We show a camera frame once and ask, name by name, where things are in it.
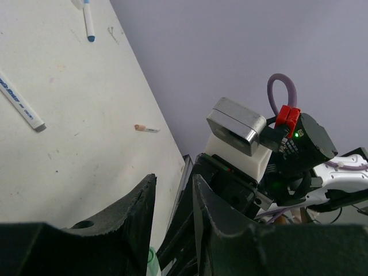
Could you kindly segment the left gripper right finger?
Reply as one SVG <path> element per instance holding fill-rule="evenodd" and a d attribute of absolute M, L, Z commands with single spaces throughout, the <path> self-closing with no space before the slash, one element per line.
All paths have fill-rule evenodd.
<path fill-rule="evenodd" d="M 199 275 L 366 275 L 367 226 L 258 224 L 193 178 Z"/>

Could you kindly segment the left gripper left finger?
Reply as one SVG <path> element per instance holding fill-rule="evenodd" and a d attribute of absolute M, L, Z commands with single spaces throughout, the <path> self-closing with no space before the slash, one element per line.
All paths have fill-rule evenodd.
<path fill-rule="evenodd" d="M 1 275 L 145 275 L 156 176 L 71 228 L 1 224 Z"/>

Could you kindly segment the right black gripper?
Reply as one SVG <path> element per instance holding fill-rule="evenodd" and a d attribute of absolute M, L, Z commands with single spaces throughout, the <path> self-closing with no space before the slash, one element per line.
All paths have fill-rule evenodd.
<path fill-rule="evenodd" d="M 222 158 L 199 155 L 158 249 L 165 275 L 270 275 L 255 185 Z"/>

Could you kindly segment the green capped pen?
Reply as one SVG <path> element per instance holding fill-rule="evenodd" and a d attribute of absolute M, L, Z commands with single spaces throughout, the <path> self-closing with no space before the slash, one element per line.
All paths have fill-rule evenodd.
<path fill-rule="evenodd" d="M 149 248 L 148 261 L 147 261 L 147 272 L 146 276 L 161 276 L 161 268 L 156 255 L 156 251 L 153 247 Z"/>

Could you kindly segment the orange pen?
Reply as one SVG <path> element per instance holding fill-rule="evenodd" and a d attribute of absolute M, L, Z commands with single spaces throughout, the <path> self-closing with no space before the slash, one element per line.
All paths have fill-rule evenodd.
<path fill-rule="evenodd" d="M 135 124 L 134 125 L 136 131 L 140 132 L 150 132 L 150 133 L 158 133 L 160 132 L 159 128 L 152 128 L 141 124 Z"/>

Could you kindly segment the grey capped pen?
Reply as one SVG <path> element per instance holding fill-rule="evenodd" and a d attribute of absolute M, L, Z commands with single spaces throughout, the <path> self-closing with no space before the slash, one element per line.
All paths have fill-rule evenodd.
<path fill-rule="evenodd" d="M 30 104 L 27 103 L 25 98 L 17 91 L 16 87 L 8 80 L 3 72 L 1 72 L 1 92 L 34 131 L 40 133 L 46 130 L 45 122 L 32 109 Z"/>

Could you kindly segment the blue pen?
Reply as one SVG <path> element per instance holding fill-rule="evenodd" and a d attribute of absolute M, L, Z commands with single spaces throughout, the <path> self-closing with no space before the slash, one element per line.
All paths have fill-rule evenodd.
<path fill-rule="evenodd" d="M 91 7 L 90 7 L 89 0 L 83 1 L 83 15 L 84 15 L 85 25 L 86 25 L 87 40 L 93 43 L 95 42 L 95 33 L 94 33 L 93 19 L 92 19 L 92 13 L 91 13 Z"/>

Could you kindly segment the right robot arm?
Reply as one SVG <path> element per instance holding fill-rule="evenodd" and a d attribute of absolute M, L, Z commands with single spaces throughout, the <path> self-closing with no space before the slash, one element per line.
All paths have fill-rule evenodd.
<path fill-rule="evenodd" d="M 359 226 L 276 225 L 294 209 L 324 213 L 367 200 L 367 151 L 343 156 L 292 108 L 265 119 L 212 110 L 157 256 L 169 275 L 366 275 Z"/>

